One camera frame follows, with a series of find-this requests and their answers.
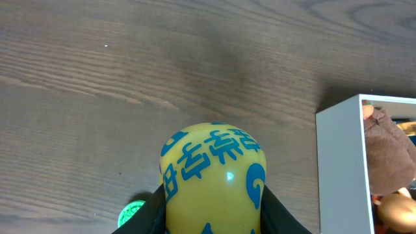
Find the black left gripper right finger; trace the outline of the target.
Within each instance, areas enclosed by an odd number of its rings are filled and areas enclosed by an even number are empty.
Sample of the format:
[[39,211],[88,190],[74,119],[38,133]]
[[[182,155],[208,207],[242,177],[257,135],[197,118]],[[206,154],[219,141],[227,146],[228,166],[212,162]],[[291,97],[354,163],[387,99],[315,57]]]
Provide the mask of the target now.
[[311,234],[265,185],[261,199],[261,234]]

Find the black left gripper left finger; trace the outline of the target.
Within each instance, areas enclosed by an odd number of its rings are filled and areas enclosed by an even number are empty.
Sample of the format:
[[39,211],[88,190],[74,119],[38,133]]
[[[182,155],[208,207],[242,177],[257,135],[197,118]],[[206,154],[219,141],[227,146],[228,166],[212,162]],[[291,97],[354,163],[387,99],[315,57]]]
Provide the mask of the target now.
[[161,185],[143,206],[112,234],[165,234],[166,201]]

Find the yellow and grey toy truck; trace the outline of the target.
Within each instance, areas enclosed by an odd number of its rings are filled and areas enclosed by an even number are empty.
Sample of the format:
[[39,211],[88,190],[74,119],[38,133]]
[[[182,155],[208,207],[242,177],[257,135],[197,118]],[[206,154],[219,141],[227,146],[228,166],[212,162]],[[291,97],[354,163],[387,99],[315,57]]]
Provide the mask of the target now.
[[413,144],[416,145],[416,121],[400,122],[397,123],[397,127],[399,127]]

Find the brown plush toy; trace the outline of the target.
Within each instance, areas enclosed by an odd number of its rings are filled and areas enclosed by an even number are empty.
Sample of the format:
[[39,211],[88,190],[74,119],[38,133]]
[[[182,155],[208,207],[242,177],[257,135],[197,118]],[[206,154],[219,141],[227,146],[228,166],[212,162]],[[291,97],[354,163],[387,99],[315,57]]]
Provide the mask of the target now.
[[385,196],[415,180],[415,144],[391,119],[368,101],[362,102],[370,192]]

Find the yellow ball with blue letters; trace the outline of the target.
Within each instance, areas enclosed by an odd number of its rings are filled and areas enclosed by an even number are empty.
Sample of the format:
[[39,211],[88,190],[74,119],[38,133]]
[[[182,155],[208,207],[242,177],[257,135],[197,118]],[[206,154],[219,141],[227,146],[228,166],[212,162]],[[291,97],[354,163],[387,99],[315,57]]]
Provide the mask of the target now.
[[186,127],[162,147],[160,169],[167,233],[260,233],[266,157],[245,130]]

